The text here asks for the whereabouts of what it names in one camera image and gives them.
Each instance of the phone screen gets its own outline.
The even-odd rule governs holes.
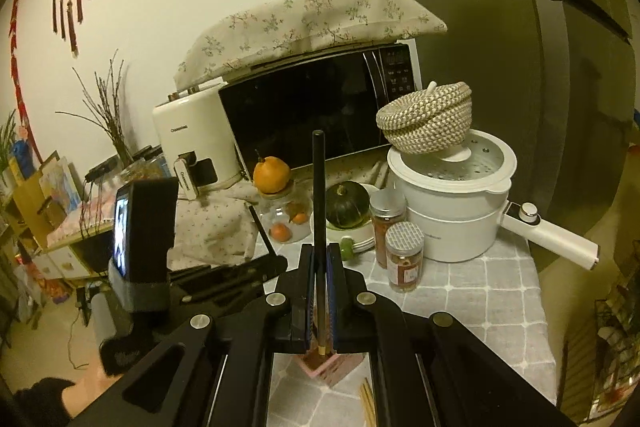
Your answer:
[[[113,262],[123,277],[127,274],[127,207],[129,197],[116,200],[116,216],[113,228]]]

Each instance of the green pumpkin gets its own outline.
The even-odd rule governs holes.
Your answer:
[[[369,217],[369,193],[356,182],[342,182],[326,190],[326,219],[339,229],[354,229]]]

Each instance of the pot lid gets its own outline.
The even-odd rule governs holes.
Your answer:
[[[470,129],[462,144],[429,154],[407,154],[392,148],[391,170],[401,179],[438,192],[508,192],[516,156],[502,140]]]

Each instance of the blue object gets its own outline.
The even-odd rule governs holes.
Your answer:
[[[24,179],[31,178],[36,169],[33,166],[33,159],[31,159],[31,150],[29,149],[28,143],[24,140],[18,140],[11,148],[11,152],[18,162],[18,167],[20,167],[20,172]]]

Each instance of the jar label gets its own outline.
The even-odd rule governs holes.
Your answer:
[[[386,259],[386,272],[389,280],[398,286],[409,284],[418,279],[420,272],[420,263],[414,264],[396,264],[390,258]]]

